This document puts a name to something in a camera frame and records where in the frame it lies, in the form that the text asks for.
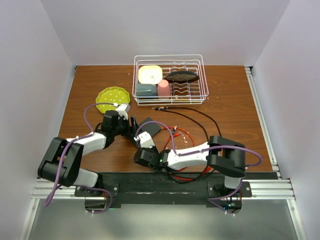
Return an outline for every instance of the yellow bowl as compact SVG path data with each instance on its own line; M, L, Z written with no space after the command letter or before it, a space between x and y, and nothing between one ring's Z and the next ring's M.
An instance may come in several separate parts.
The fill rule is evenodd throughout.
M101 91L95 99L95 102L98 103L117 103L117 104L128 104L130 103L129 93L122 87L112 86L108 87L105 90ZM96 108L103 114L107 110L115 110L116 107L109 104L99 104L96 105Z

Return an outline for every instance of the dish rack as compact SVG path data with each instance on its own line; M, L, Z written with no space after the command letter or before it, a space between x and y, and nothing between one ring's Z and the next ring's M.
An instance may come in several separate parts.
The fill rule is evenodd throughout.
M137 96L138 71L146 65L162 68L162 78L176 71L195 72L199 79L190 83L170 83L171 96L159 99L157 96ZM209 95L204 61L198 54L182 55L137 55L134 57L132 96L138 105L185 105L202 104Z

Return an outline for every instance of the black cable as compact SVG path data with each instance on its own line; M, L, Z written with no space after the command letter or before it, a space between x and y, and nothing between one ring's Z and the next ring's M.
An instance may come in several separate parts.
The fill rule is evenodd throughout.
M191 111L197 112L199 114L202 114L202 115L206 116L207 118L209 118L210 120L212 120L214 122L214 124L216 126L216 129L219 132L219 136L222 137L222 134L221 134L221 131L220 131L220 128L219 128L219 125L218 125L217 121L214 120L211 116L209 116L208 114L205 114L202 111L199 111L197 109L193 109L193 108L190 108L190 107L182 107L182 106L165 106L164 109L187 109L187 110L191 110Z
M160 109L158 109L158 110L163 111L163 112L166 112L166 113L178 114L178 115L183 116L183 117L185 117L185 118L187 118L187 119L190 119L192 122L198 124L200 128L202 128L202 130L204 131L206 140L209 141L209 136L208 136L207 130L205 129L204 126L201 125L201 123L197 122L196 120L192 119L191 117L189 117L189 116L187 116L187 115L184 115L184 114L182 114L182 113L180 113L180 112L168 111L168 110L165 110L165 109L162 109L162 108L160 108Z
M155 107L155 108L152 108L152 109L158 110L158 111L167 112L167 113L172 113L172 114L178 114L178 115L180 115L180 116L183 116L183 117L185 117L185 118L193 121L193 122L196 123L199 127L202 128L202 130L204 131L206 140L209 141L209 136L208 136L207 130L206 130L205 127L204 127L203 125L201 125L198 121L196 121L196 120L192 119L191 117L189 117L189 116L187 116L187 115L184 115L184 114L182 114L182 113L180 113L180 112L169 111L169 110L166 110L166 109L187 109L187 110L195 111L195 112L197 112L197 113L199 113L199 114L202 114L202 115L206 116L206 117L209 118L210 120L212 120L212 121L214 122L214 124L215 124L218 132L219 132L219 136L222 137L222 134L221 134L219 125L218 125L218 123L216 122L216 120L214 120L212 117L210 117L209 115L205 114L205 113L202 112L202 111L199 111L199 110L196 110L196 109L193 109L193 108L190 108L190 107L174 107L174 106L173 106L173 107L168 107L168 106L166 106L166 107L163 107L163 108ZM187 181L175 179L175 177L172 176L172 175L175 175L176 173L173 173L173 172L171 173L172 175L169 174L169 177L170 177L174 182L176 182L176 183L181 183L181 184L182 184L182 183L183 183L183 184L191 183L191 182L194 182L194 181L196 181L196 180L198 180L198 179L203 179L205 176L209 176L210 173L213 173L213 172L215 171L215 170L213 169L211 172L208 172L208 174L205 174L205 172L206 172L206 170L207 170L208 168L209 168L209 166L206 166L205 169L200 173L200 175L197 176L197 177L195 177L195 178L177 176L177 177L180 177L180 178L190 179L190 180L187 180Z
M100 127L101 124L102 124L102 122L98 123L98 124L95 126L94 132L97 132L97 131L99 130L99 127Z
M197 177L185 177L185 176L177 176L179 178L184 178L184 179L188 179L187 181L186 180L181 180L181 179L177 179L175 178L174 176L178 173L178 172L172 172L171 174L169 174L169 178L172 179L174 182L176 183L179 183L179 184L187 184L187 183L191 183L191 182L194 182L196 180L202 180L204 178L207 178L208 176L210 176L214 171L215 169L213 169L212 171L210 172L207 172L204 174L204 172L208 169L209 166L207 166L203 172L197 176Z
M150 162L148 163L148 167L152 170L152 172L154 172L155 174L160 172L159 170L154 169L153 167L151 167Z

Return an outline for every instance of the white wall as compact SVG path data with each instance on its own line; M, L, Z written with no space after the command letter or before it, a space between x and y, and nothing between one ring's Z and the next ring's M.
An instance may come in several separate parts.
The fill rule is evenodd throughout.
M253 75L282 176L308 239L319 239L320 1L291 0Z
M76 65L133 64L135 55L202 54L252 66L289 0L41 0Z
M39 0L0 6L0 239L18 239L72 64Z

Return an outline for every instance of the yellow-green plate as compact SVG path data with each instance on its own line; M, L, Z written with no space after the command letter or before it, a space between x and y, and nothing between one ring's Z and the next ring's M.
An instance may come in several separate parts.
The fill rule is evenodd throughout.
M122 87L112 86L101 91L95 99L96 103L117 103L117 104L128 104L130 103L129 93ZM103 114L107 110L115 110L116 107L109 104L99 104L96 108Z

